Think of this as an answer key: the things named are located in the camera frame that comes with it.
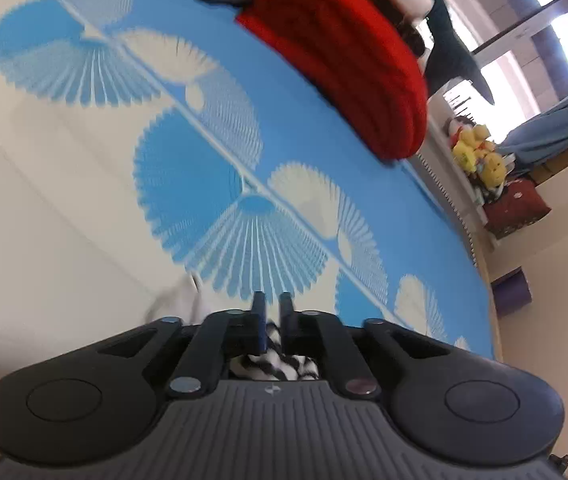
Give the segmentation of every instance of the red cushion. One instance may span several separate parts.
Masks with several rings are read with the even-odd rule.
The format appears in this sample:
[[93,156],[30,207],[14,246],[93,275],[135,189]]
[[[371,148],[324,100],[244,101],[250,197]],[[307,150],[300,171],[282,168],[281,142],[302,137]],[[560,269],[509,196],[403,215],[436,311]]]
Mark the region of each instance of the red cushion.
[[484,211],[488,216],[486,228],[496,237],[503,238],[544,218],[551,208],[530,180],[518,178],[507,182],[499,200],[486,204]]
[[237,21],[321,89],[379,158],[419,149],[427,126],[424,78],[369,0],[254,0]]

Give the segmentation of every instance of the wooden bed edge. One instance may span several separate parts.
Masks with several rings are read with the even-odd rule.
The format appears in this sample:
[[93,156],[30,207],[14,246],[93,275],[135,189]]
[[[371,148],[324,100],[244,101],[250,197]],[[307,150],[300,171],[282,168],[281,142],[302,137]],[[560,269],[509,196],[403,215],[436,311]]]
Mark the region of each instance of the wooden bed edge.
[[497,319],[497,310],[495,308],[495,300],[493,298],[493,289],[491,288],[491,279],[488,273],[488,265],[484,257],[486,242],[485,240],[482,239],[482,235],[479,235],[478,233],[472,233],[471,236],[475,248],[477,270],[480,273],[480,276],[482,277],[482,280],[484,282],[484,285],[486,286],[486,291],[488,292],[488,297],[489,297],[488,316],[491,323],[493,353],[496,361],[503,362],[504,353],[502,352],[502,338],[500,336],[500,325]]

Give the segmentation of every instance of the window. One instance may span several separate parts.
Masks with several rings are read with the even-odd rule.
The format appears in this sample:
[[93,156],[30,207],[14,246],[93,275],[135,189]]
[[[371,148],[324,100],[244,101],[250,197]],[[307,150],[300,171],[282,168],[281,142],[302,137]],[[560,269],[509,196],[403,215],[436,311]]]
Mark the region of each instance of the window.
[[493,91],[495,106],[470,83],[445,98],[485,123],[496,142],[568,96],[566,0],[446,0],[453,26]]

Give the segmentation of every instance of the blue and white bedding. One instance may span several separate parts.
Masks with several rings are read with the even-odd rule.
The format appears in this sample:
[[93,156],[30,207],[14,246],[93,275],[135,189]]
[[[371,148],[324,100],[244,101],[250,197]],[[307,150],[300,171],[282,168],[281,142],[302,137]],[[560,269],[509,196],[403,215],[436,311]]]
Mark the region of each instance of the blue and white bedding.
[[198,0],[0,0],[0,146],[149,290],[198,272],[492,356],[488,295],[405,162],[381,164],[281,57]]

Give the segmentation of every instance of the black and white striped object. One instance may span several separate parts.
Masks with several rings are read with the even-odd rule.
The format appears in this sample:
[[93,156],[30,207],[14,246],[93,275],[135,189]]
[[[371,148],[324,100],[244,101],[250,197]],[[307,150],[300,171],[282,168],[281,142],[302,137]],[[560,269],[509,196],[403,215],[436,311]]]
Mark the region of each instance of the black and white striped object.
[[266,353],[242,355],[231,359],[231,375],[253,381],[314,381],[320,378],[317,364],[309,357],[282,353],[280,329],[266,325]]

